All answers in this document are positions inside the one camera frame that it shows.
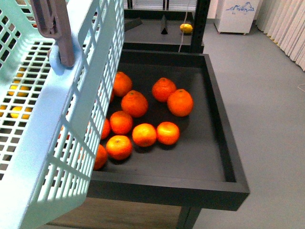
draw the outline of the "light blue plastic basket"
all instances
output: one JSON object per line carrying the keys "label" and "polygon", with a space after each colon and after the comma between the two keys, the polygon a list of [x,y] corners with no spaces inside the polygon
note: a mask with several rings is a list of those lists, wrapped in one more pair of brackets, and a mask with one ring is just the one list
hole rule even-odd
{"label": "light blue plastic basket", "polygon": [[67,8],[72,68],[33,26],[28,0],[0,3],[0,229],[36,228],[86,198],[122,51],[123,1]]}

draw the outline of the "white curtain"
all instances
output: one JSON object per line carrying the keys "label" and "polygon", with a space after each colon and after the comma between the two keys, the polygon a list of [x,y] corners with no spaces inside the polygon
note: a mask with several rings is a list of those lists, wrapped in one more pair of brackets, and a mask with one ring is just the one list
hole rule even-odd
{"label": "white curtain", "polygon": [[256,25],[305,71],[305,0],[264,0]]}

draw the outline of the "black display table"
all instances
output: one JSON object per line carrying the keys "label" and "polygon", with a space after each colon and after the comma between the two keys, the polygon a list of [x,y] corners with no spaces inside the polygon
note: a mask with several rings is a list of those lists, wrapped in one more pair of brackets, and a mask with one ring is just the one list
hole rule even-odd
{"label": "black display table", "polygon": [[[172,121],[181,138],[172,147],[135,147],[126,161],[108,161],[93,172],[87,196],[182,206],[179,229],[191,229],[202,208],[237,211],[249,187],[209,56],[123,50],[118,70],[128,74],[133,89],[149,101],[149,111],[134,119],[134,125]],[[188,117],[173,116],[166,104],[153,98],[151,88],[161,77],[193,96]],[[109,113],[119,108],[120,99],[115,98]]]}

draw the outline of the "table leg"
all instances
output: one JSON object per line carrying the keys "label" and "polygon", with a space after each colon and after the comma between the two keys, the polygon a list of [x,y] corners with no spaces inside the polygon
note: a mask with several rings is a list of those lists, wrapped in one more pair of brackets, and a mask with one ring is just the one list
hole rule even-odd
{"label": "table leg", "polygon": [[201,208],[181,207],[176,229],[192,229]]}

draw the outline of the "gray plastic clip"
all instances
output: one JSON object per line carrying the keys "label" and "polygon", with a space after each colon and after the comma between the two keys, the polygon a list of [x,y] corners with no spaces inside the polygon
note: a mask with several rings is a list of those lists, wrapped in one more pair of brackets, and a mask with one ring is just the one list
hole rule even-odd
{"label": "gray plastic clip", "polygon": [[71,28],[65,0],[32,0],[32,8],[39,33],[57,41],[61,63],[74,65]]}

